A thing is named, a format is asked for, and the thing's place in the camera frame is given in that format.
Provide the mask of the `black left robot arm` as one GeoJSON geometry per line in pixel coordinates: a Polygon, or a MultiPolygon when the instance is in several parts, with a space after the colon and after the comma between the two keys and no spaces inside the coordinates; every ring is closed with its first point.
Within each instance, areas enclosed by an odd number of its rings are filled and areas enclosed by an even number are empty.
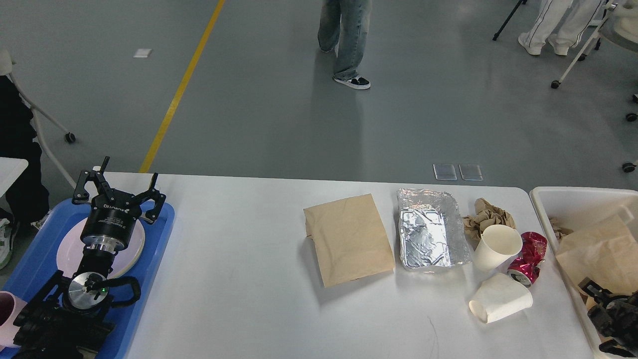
{"type": "Polygon", "coordinates": [[[109,310],[142,297],[139,280],[112,277],[112,266],[129,247],[137,221],[157,221],[166,196],[157,190],[158,173],[139,194],[112,188],[104,176],[109,159],[78,177],[71,202],[90,206],[79,236],[82,258],[71,276],[55,271],[14,319],[17,359],[82,359],[98,353],[115,328],[105,321],[109,310]]]}

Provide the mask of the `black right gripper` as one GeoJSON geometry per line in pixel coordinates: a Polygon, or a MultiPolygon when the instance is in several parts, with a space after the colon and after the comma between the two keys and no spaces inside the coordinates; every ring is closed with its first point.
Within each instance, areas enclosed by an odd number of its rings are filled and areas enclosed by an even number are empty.
{"type": "Polygon", "coordinates": [[[578,287],[595,301],[588,317],[602,337],[608,337],[598,347],[600,352],[625,358],[638,357],[637,293],[613,295],[597,282],[585,277],[578,287]]]}

